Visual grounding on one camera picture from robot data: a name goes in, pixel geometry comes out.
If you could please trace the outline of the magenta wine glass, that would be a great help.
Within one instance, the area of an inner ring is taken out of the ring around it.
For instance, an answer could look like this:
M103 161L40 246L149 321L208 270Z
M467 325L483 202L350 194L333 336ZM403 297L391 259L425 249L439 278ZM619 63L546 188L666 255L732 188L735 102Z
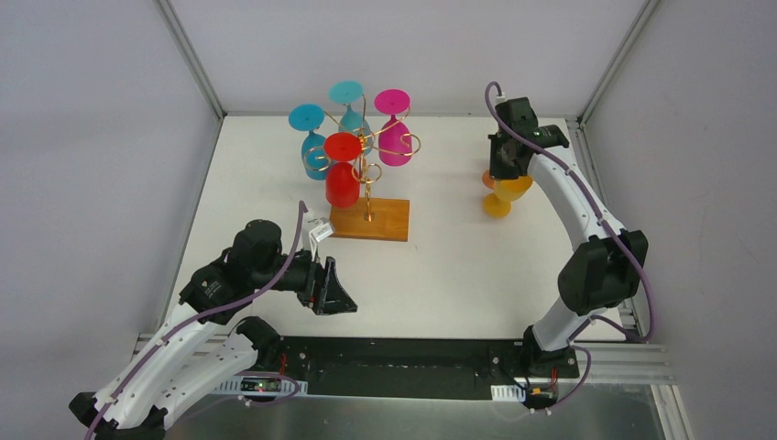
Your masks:
M409 129L399 120L410 109L410 96L401 89L386 89L375 100L376 109L389 120L378 133L378 155L390 167L401 167L411 159L412 137Z

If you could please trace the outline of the orange wine glass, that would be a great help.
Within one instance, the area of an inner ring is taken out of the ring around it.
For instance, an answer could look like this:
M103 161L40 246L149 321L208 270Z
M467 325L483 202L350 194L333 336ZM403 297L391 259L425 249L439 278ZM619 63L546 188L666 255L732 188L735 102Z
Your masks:
M491 177L489 170L485 170L482 173L481 181L489 190L494 188L495 180Z

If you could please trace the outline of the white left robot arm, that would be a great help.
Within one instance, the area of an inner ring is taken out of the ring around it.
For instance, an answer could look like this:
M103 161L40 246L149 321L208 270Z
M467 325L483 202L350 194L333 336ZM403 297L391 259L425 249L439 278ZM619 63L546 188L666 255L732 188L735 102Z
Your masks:
M274 403L301 392L288 377L279 333L237 313L268 291L293 292L317 315L353 313L356 303L319 244L334 233L323 217L299 214L289 253L269 220L253 220L233 244L196 270L156 334L115 379L70 402L90 439L161 439L202 397L237 375L255 376Z

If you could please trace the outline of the blue wine glass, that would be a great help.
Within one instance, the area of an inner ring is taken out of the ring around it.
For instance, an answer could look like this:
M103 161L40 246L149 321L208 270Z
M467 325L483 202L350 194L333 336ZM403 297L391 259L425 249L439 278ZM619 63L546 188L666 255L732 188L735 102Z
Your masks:
M301 163L306 175L315 181L325 181L331 165L323 149L326 137L317 132L324 119L325 113L317 104L298 105L288 116L291 128L307 134L301 143Z

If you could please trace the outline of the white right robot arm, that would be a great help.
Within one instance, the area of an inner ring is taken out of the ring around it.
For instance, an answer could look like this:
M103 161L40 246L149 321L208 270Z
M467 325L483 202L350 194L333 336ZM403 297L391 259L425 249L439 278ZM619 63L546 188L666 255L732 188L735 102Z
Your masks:
M559 298L523 336L520 372L551 376L575 363L570 344L595 317L633 297L640 285L648 239L628 230L603 206L575 163L567 137L542 126L528 98L499 93L498 130L489 136L492 190L484 211L503 218L513 202L538 185L562 221L573 250L557 277Z

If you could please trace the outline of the yellow wine glass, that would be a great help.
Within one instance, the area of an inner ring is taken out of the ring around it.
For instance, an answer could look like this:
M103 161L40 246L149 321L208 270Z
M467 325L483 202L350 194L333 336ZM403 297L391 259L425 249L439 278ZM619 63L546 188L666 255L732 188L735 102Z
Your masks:
M495 180L491 193L483 198L483 211L491 218L506 217L511 211L512 203L522 197L532 185L533 179L530 176L514 180Z

